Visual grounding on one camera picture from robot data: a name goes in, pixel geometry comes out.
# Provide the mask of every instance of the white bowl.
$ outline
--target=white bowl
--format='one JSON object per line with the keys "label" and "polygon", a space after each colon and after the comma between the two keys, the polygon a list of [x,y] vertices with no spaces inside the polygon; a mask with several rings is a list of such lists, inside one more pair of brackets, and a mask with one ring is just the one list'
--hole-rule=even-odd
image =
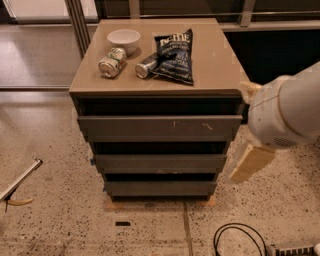
{"label": "white bowl", "polygon": [[140,33],[131,29],[120,29],[111,32],[107,39],[112,47],[121,47],[130,56],[138,47]]}

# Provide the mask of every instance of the drawer front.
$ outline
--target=drawer front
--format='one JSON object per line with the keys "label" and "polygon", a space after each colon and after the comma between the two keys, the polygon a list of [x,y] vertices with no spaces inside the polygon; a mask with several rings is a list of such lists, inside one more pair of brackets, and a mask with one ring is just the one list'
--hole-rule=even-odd
{"label": "drawer front", "polygon": [[225,155],[96,155],[101,173],[218,173]]}
{"label": "drawer front", "polygon": [[106,182],[110,196],[210,196],[215,182]]}
{"label": "drawer front", "polygon": [[89,142],[230,141],[241,115],[78,117]]}

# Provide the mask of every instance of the cabinet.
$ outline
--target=cabinet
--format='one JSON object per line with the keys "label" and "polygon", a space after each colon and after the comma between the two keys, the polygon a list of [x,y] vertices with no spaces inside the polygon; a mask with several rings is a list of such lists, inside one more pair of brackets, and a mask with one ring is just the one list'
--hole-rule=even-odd
{"label": "cabinet", "polygon": [[[194,86],[136,77],[135,64],[154,50],[148,50],[152,35],[176,33],[186,24],[192,27],[195,38]],[[108,49],[103,38],[120,27],[143,35],[140,52],[128,60],[116,79],[106,80],[97,68]],[[200,37],[204,35],[209,44],[205,41],[202,46],[211,45],[208,51],[201,47]],[[100,23],[70,94],[80,130],[111,197],[208,198],[214,193],[229,144],[242,119],[239,84],[247,80],[230,46],[223,46],[227,43],[224,40],[214,19]],[[201,58],[206,67],[196,65]],[[214,69],[219,61],[224,69]]]}

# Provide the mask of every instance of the cabinet top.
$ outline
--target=cabinet top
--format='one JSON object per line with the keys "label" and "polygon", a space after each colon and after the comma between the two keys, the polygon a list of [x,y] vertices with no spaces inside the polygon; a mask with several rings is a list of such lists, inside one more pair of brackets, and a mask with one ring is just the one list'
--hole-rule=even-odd
{"label": "cabinet top", "polygon": [[[156,52],[154,36],[193,31],[192,74],[194,85],[162,77],[136,76],[135,65]],[[141,34],[138,49],[114,79],[102,78],[99,61],[109,52],[110,32],[133,29]],[[102,20],[70,87],[71,95],[206,95],[240,94],[240,81],[248,78],[213,18]]]}

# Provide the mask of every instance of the floor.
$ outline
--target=floor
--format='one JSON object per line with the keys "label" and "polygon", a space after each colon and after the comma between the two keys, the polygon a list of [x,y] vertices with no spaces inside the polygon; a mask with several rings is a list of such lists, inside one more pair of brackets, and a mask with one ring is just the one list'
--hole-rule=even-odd
{"label": "floor", "polygon": [[[21,28],[0,27],[0,34],[10,35],[14,29]],[[62,32],[63,37],[59,29],[40,28],[37,35],[32,28],[26,37],[12,34],[12,48],[0,36],[1,59],[6,60],[0,63],[1,84],[70,84],[80,59],[71,30]],[[52,33],[53,42],[43,33]],[[52,60],[47,65],[53,71],[40,64],[46,60]],[[254,227],[267,245],[320,241],[320,140],[279,152],[250,180],[233,184],[228,167],[237,147],[251,136],[243,125],[209,202],[114,203],[90,164],[92,154],[76,117],[67,92],[0,93],[0,191],[33,163],[33,156],[44,162],[14,194],[17,200],[34,198],[31,204],[9,206],[7,213],[0,205],[1,256],[211,256],[215,232],[230,222]],[[252,241],[237,230],[224,233],[219,251],[227,256],[258,255]]]}
{"label": "floor", "polygon": [[0,87],[70,86],[81,62],[70,25],[0,25],[0,59]]}

